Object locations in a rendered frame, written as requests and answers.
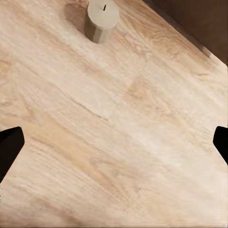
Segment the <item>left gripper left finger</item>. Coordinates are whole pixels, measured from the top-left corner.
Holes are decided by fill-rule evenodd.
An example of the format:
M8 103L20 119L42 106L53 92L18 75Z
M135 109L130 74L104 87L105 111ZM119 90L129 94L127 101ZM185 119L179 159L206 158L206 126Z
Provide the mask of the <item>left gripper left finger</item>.
M25 144L21 127L0 132L0 183Z

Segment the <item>pillar candle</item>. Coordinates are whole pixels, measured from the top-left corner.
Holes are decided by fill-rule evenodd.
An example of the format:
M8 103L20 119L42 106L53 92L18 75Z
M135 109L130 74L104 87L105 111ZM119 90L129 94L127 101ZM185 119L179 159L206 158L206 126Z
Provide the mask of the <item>pillar candle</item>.
M101 45L114 34L118 19L115 0L91 0L85 13L84 32L94 44Z

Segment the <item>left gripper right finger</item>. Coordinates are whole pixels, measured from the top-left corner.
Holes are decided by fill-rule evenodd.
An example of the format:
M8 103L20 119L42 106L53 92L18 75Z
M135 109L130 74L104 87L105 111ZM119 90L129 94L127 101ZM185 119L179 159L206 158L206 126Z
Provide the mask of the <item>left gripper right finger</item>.
M228 128L222 126L216 128L213 144L228 164Z

